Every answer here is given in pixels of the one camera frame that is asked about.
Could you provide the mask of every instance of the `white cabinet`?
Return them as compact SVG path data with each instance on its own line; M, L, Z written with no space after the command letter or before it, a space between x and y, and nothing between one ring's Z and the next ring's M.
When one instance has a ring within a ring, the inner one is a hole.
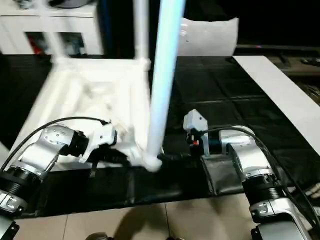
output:
M46 45L42 23L34 9L19 9L13 0L0 1L0 9L0 50L3 54L36 54L40 47L38 45ZM76 39L85 53L103 54L96 4L75 9L50 10L55 31L61 33L64 42Z

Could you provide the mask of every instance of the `black table surface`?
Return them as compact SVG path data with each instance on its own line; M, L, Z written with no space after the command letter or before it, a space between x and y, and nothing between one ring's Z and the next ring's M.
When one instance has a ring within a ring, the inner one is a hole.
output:
M51 64L48 57L7 55L0 59L0 141L8 148L16 139ZM50 172L22 217L124 208L139 204L241 193L232 161L218 157L204 166L187 156L183 117L197 109L210 128L251 128L302 185L319 182L320 157L249 75L225 57L178 57L163 148L184 157L163 162L160 171L142 167Z

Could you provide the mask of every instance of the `white shelf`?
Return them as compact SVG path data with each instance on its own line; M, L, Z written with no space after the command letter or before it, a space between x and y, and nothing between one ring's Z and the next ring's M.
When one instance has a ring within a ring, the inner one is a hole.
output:
M96 5L87 4L78 8L59 9L50 7L53 17L93 18L96 14ZM36 9L21 9L14 0L0 0L0 16L39 16Z

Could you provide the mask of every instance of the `black cloth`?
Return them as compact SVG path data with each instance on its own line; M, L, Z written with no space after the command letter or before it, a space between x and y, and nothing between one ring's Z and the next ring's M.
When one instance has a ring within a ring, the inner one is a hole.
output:
M51 64L36 56L1 60L1 141L13 143ZM210 128L245 125L272 150L302 185L319 181L320 157L260 87L232 59L178 57L163 148L168 157L159 172L142 167L50 172L22 217L54 216L220 196L242 192L227 157L206 162L211 189L199 158L189 147L183 117L197 109Z

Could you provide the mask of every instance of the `black cable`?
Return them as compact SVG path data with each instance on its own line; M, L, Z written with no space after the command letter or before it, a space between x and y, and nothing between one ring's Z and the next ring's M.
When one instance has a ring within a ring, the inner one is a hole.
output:
M16 148L10 153L10 155L7 157L7 159L4 161L3 165L0 168L0 172L3 172L6 168L6 166L8 165L8 163L10 162L10 160L14 157L14 155L19 151L19 149L33 136L35 135L37 132L39 132L42 129L45 129L46 127L50 126L51 124L55 124L58 122L62 122L62 121L66 121L66 120L73 120L73 119L85 119L85 120L92 120L92 121L98 121L100 122L102 125L106 125L108 124L107 121L104 121L102 119L99 118L95 118L95 117L89 117L89 116L69 116L69 117L63 117L63 118L59 118L53 121L50 121L40 127L38 127L36 130L34 130L33 132L31 132L22 142L20 142L20 144L18 146L16 146Z
M307 195L304 193L304 191L301 189L301 187L299 186L299 184L297 183L297 181L294 179L294 177L291 175L291 173L288 171L288 169L282 164L282 162L280 162L276 156L267 148L267 146L262 142L262 140L260 138L258 138L256 135L254 135L252 132L245 130L243 128L240 127L233 127L233 126L227 126L227 127L217 127L217 128L212 128L212 129L208 129L205 131L201 131L200 134L206 134L209 132L219 132L222 130L235 130L235 131L239 131L242 133L245 133L247 135L249 135L250 137L252 137L259 145L262 146L262 151L269 156L272 159L271 164L273 166L272 169L274 171L274 174L276 175L276 177L281 180L281 176L280 173L276 167L276 164L278 164L284 171L284 173L286 174L286 176L289 178L289 180L291 181L291 183L294 185L295 189L303 196L305 202L307 203L307 206L309 208L309 210L311 211L312 215L313 215L313 221L310 221L310 216L309 214L305 215L304 217L308 220L308 222L312 225L316 227L316 230L320 236L320 220L318 218L318 215L313 207L313 205L311 204L311 202L309 201ZM292 195L289 193L288 198L294 203L297 202L295 201L295 199L292 197ZM296 205L296 207L299 209L299 211L303 214L303 212L305 213L306 211L298 204Z
M170 232L169 218L168 218L168 212L167 212L167 203L166 203L166 202L164 203L164 210L165 210L166 225L167 225L167 227L168 227L169 238L172 238L171 232Z

